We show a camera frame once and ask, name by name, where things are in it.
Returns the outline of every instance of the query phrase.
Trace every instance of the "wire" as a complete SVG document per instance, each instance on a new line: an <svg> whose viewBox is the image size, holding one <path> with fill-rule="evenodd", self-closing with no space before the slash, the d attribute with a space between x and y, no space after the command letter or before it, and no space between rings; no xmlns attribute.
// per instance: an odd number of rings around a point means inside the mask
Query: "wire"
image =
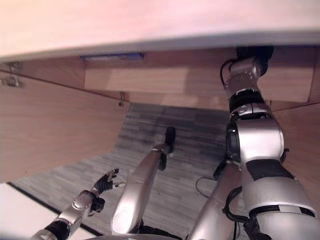
<svg viewBox="0 0 320 240"><path fill-rule="evenodd" d="M226 200L225 200L225 206L224 208L222 209L223 213L226 215L226 217L233 221L233 222L240 222L240 223L246 223L249 218L247 218L246 216L241 216L241 215L236 215L236 214L233 214L231 211L230 211L230 208L229 208L229 205L231 203L231 201L233 199L235 199L240 193L242 192L242 186L239 186L233 190L231 190L231 192L228 194L228 196L226 197Z"/></svg>
<svg viewBox="0 0 320 240"><path fill-rule="evenodd" d="M224 81L224 76L223 76L223 70L224 70L224 68L225 68L225 66L226 66L227 64L232 63L232 62L234 62L234 61L235 61L234 59L229 59L229 60L225 61L225 62L221 65L221 67L220 67L220 80L221 80L221 83L222 83L223 87L225 86L225 81Z"/></svg>
<svg viewBox="0 0 320 240"><path fill-rule="evenodd" d="M201 192L198 188L198 182L201 180L201 179L208 179L208 180L213 180L215 181L212 177L207 177L207 176L201 176L199 177L199 179L195 182L195 188L196 190L198 191L198 193L200 193L202 196L204 196L205 198L209 198L209 196L205 195L203 192Z"/></svg>
<svg viewBox="0 0 320 240"><path fill-rule="evenodd" d="M236 240L237 237L237 222L234 222L234 229L233 229L233 240Z"/></svg>

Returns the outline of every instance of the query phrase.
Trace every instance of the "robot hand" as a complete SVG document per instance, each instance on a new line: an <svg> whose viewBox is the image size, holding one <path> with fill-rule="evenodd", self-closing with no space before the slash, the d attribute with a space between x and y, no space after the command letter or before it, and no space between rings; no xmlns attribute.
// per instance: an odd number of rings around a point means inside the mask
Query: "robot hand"
<svg viewBox="0 0 320 240"><path fill-rule="evenodd" d="M96 193L100 195L104 191L108 191L113 188L114 182L113 179L117 177L117 173L119 173L119 169L113 169L103 175L96 183L94 184L93 189L96 189Z"/></svg>

